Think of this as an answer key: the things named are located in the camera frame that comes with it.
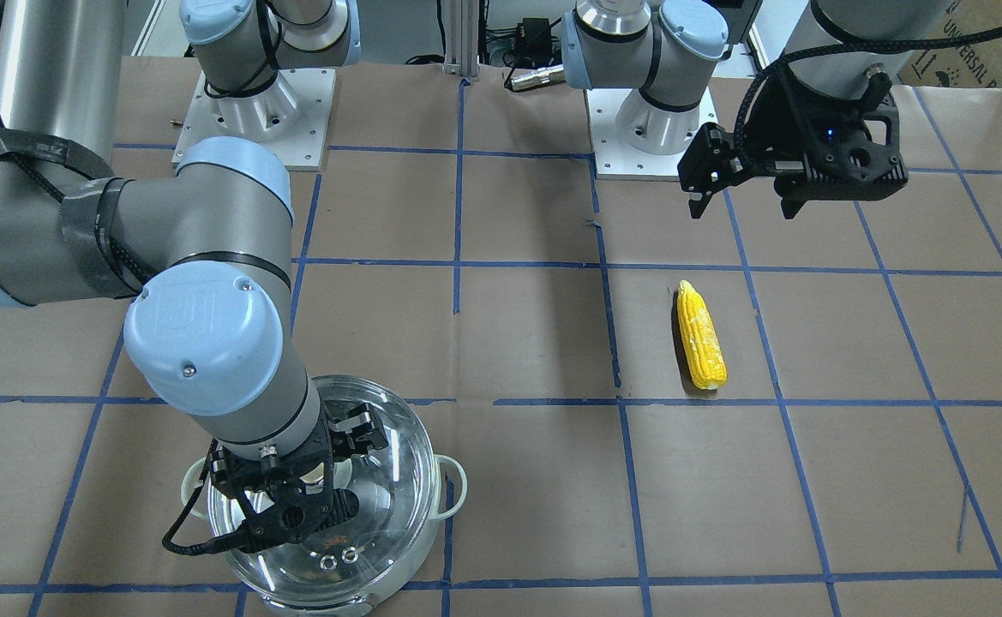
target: yellow corn cob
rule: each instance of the yellow corn cob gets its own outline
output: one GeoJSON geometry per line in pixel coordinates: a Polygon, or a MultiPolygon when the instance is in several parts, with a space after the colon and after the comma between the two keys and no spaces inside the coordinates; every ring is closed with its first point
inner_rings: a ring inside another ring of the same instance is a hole
{"type": "Polygon", "coordinates": [[[688,281],[679,281],[676,293],[676,319],[684,340],[684,354],[691,371],[691,381],[700,390],[717,390],[728,379],[720,345],[713,332],[713,321],[705,301],[688,281]]]}

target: white pot handle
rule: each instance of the white pot handle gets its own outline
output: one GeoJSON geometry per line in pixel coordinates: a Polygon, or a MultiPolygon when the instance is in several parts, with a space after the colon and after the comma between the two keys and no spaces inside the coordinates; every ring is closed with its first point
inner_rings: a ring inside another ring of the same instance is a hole
{"type": "Polygon", "coordinates": [[[453,458],[451,457],[445,457],[443,456],[443,454],[435,454],[435,458],[437,465],[436,472],[441,474],[441,479],[443,478],[443,475],[441,473],[441,470],[439,470],[439,468],[442,468],[442,466],[449,466],[449,468],[454,469],[454,471],[459,474],[459,484],[460,487],[462,488],[462,491],[459,493],[459,500],[454,502],[453,507],[451,507],[447,512],[437,512],[434,515],[431,515],[429,519],[431,520],[451,519],[451,517],[456,515],[456,513],[459,512],[460,509],[462,509],[462,504],[465,504],[466,502],[466,490],[468,490],[469,488],[469,484],[466,484],[466,470],[462,469],[462,465],[459,464],[457,460],[453,460],[453,458]]]}
{"type": "MultiPolygon", "coordinates": [[[[199,481],[199,472],[203,470],[203,458],[199,458],[193,462],[190,468],[187,468],[187,472],[184,472],[184,477],[180,480],[180,505],[187,504],[187,500],[191,499],[192,491],[195,490],[195,483],[199,481]]],[[[198,504],[196,507],[192,508],[192,515],[196,519],[207,520],[206,512],[199,512],[198,504]]]]}

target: floor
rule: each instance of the floor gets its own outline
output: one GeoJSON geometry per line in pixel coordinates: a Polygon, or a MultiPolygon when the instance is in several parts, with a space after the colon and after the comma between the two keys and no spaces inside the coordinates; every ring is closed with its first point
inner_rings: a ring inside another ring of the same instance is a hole
{"type": "MultiPolygon", "coordinates": [[[[196,75],[124,60],[117,173],[170,175],[196,75]]],[[[786,222],[758,180],[692,221],[672,183],[594,178],[579,92],[340,79],[326,169],[293,175],[296,344],[410,399],[471,482],[377,616],[1002,616],[1002,92],[901,86],[885,202],[786,222]],[[716,395],[673,343],[684,277],[716,395]]],[[[159,546],[206,436],[124,312],[0,312],[0,614],[269,614],[159,546]]]]}

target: corn cob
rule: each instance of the corn cob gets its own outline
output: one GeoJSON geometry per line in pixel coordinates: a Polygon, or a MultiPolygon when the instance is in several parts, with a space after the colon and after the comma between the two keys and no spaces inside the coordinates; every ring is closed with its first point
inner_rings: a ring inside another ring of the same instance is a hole
{"type": "Polygon", "coordinates": [[[720,357],[720,345],[713,331],[713,321],[705,301],[688,281],[679,281],[676,293],[676,319],[684,341],[687,368],[691,381],[700,390],[717,390],[728,379],[725,361],[720,357]]]}

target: white mounting plate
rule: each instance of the white mounting plate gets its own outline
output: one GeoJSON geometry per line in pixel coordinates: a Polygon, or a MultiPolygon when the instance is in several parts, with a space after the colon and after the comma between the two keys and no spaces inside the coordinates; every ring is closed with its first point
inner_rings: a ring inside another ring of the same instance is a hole
{"type": "MultiPolygon", "coordinates": [[[[591,129],[591,144],[596,152],[596,175],[609,180],[664,180],[676,182],[679,172],[676,165],[684,155],[683,151],[673,155],[650,155],[627,144],[614,125],[622,101],[630,90],[623,87],[599,87],[588,90],[588,127],[591,129]]],[[[709,89],[702,94],[699,102],[701,121],[717,121],[713,110],[713,99],[709,89]]]]}
{"type": "MultiPolygon", "coordinates": [[[[329,133],[329,113],[333,109],[333,90],[337,73],[332,68],[300,68],[281,71],[299,95],[302,117],[285,135],[278,139],[262,141],[292,171],[321,171],[325,155],[325,138],[329,133]]],[[[195,83],[195,93],[188,105],[180,137],[172,151],[172,165],[179,164],[184,151],[216,135],[228,135],[211,113],[211,100],[203,94],[203,74],[195,83]]]]}

